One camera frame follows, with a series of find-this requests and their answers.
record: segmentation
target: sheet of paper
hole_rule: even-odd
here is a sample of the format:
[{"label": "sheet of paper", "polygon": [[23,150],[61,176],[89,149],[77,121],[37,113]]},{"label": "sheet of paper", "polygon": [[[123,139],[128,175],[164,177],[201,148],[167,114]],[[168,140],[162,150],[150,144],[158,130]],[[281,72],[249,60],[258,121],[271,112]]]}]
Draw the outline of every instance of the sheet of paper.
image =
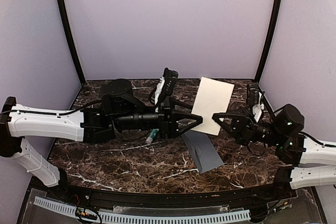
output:
[{"label": "sheet of paper", "polygon": [[192,114],[203,117],[203,123],[193,131],[218,136],[221,127],[212,120],[214,113],[225,113],[230,103],[234,85],[202,77],[197,91]]}]

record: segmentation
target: gray paper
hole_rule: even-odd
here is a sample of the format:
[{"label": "gray paper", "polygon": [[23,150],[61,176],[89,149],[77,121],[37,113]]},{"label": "gray paper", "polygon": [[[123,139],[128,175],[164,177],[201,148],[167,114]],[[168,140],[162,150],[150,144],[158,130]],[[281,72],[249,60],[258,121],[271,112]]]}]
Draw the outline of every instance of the gray paper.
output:
[{"label": "gray paper", "polygon": [[224,165],[209,137],[201,132],[188,131],[182,135],[200,173],[218,168]]}]

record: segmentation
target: perforated white strip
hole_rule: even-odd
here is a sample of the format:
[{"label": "perforated white strip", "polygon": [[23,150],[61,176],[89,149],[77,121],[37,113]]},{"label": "perforated white strip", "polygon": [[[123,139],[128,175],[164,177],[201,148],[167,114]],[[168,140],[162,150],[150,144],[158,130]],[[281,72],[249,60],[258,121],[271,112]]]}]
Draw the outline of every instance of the perforated white strip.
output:
[{"label": "perforated white strip", "polygon": [[[55,202],[50,199],[35,197],[34,205],[48,209],[61,215],[76,218],[76,207],[64,203]],[[202,215],[188,217],[150,217],[150,216],[131,216],[117,215],[109,212],[99,211],[103,223],[120,224],[223,224],[235,223],[239,221],[250,220],[250,211],[242,210],[237,212],[228,212],[217,215]]]}]

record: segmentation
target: marble table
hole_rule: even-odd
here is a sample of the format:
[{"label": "marble table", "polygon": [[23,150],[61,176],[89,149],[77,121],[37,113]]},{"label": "marble table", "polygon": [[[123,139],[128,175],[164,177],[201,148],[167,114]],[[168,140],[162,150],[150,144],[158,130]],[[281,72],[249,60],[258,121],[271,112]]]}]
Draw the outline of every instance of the marble table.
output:
[{"label": "marble table", "polygon": [[[250,80],[222,80],[235,85],[229,110],[246,106]],[[148,104],[148,95],[158,80],[132,80],[134,95]],[[81,89],[73,109],[99,98],[108,81],[89,81]],[[178,81],[174,97],[193,104],[199,80]],[[105,144],[83,144],[57,139],[49,161],[63,168],[71,185],[130,193],[204,193],[271,184],[277,169],[285,164],[268,148],[263,157],[239,146],[224,130],[209,136],[225,163],[199,174],[181,137],[156,139],[145,145],[144,132],[117,133]],[[253,144],[255,151],[263,145]]]}]

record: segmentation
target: black vertical post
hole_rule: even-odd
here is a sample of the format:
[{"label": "black vertical post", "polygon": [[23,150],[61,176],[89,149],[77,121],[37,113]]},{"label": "black vertical post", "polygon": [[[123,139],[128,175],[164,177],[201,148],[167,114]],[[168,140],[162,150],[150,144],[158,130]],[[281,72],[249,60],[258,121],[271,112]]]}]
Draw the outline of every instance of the black vertical post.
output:
[{"label": "black vertical post", "polygon": [[279,14],[279,9],[280,9],[280,3],[281,3],[281,0],[274,0],[274,3],[273,3],[271,19],[270,19],[269,26],[268,26],[268,31],[267,31],[267,36],[266,36],[263,52],[261,53],[259,66],[258,66],[258,69],[257,69],[256,76],[254,78],[254,80],[257,81],[257,82],[260,81],[261,75],[263,74],[263,70],[265,68],[267,56],[268,56],[268,53],[269,53],[269,49],[271,47],[271,43],[272,43],[274,31],[275,31],[275,26],[277,24],[277,19],[278,19],[278,14]]},{"label": "black vertical post", "polygon": [[67,10],[65,7],[65,2],[64,0],[57,0],[57,3],[58,3],[58,8],[59,8],[59,13],[61,15],[61,20],[63,23],[64,33],[67,38],[70,54],[74,62],[73,64],[75,65],[75,69],[76,69],[79,81],[83,85],[85,84],[86,80],[84,77],[82,67],[79,62],[78,54],[77,54],[75,43],[74,43],[74,38],[72,37],[72,32],[71,32],[71,28],[69,24]]}]

